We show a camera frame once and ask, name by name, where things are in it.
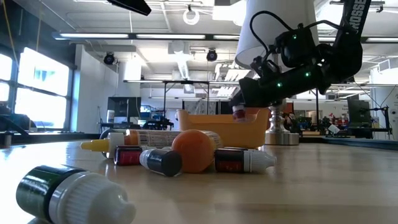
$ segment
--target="orange plastic bin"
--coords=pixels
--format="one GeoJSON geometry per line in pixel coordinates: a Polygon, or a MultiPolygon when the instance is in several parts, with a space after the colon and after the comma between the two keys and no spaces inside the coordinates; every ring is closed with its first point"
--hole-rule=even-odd
{"type": "Polygon", "coordinates": [[[190,115],[177,111],[180,130],[213,131],[220,135],[224,146],[256,148],[265,144],[268,125],[268,109],[257,114],[247,114],[248,122],[238,123],[232,115],[190,115]]]}

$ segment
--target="yellow nozzle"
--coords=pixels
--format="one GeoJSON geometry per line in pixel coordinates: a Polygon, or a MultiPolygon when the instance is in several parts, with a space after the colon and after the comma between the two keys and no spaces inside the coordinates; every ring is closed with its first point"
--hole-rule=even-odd
{"type": "Polygon", "coordinates": [[[93,152],[108,152],[109,140],[100,139],[100,140],[92,140],[91,142],[82,142],[80,144],[80,148],[85,150],[91,150],[93,152]]]}

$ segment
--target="security camera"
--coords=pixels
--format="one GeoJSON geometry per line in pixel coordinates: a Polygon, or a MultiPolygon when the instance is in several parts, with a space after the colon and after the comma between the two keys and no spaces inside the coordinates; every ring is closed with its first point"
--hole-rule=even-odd
{"type": "Polygon", "coordinates": [[[104,58],[104,63],[107,65],[113,65],[115,63],[116,59],[114,58],[114,52],[108,52],[106,53],[106,56],[104,58]]]}
{"type": "Polygon", "coordinates": [[[217,60],[217,53],[215,49],[210,49],[209,52],[207,53],[207,61],[208,62],[214,62],[217,60]]]}

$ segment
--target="wooden table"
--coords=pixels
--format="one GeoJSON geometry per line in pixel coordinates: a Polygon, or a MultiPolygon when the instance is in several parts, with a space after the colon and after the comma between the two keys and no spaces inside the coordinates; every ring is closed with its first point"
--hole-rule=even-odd
{"type": "Polygon", "coordinates": [[[41,164],[104,174],[135,202],[133,223],[397,223],[398,153],[327,144],[268,147],[278,158],[266,175],[183,174],[116,167],[78,142],[0,150],[0,223],[38,224],[15,200],[20,179],[41,164]]]}

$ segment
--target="paint bottle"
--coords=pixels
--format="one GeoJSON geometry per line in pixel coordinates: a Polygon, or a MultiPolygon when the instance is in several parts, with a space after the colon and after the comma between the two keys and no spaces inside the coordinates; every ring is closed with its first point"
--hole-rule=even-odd
{"type": "Polygon", "coordinates": [[[113,161],[117,166],[139,165],[139,156],[145,150],[156,149],[150,146],[116,146],[113,161]]]}
{"type": "Polygon", "coordinates": [[[276,158],[266,152],[240,149],[218,149],[215,151],[217,172],[264,173],[274,166],[276,158]]]}
{"type": "Polygon", "coordinates": [[[173,142],[173,151],[182,156],[182,171],[192,174],[203,172],[214,161],[214,151],[222,148],[220,136],[211,131],[188,130],[173,142]]]}
{"type": "Polygon", "coordinates": [[[149,149],[141,153],[139,162],[152,172],[174,177],[181,172],[182,158],[175,151],[149,149]]]}
{"type": "Polygon", "coordinates": [[[246,122],[246,111],[243,105],[233,106],[233,118],[236,122],[246,122]]]}
{"type": "Polygon", "coordinates": [[[94,152],[106,152],[108,159],[113,159],[116,146],[152,146],[157,149],[171,146],[180,131],[127,130],[123,133],[109,133],[107,139],[83,142],[81,149],[94,152]]]}
{"type": "Polygon", "coordinates": [[[23,211],[54,224],[130,224],[135,206],[103,175],[70,166],[38,166],[18,185],[23,211]]]}

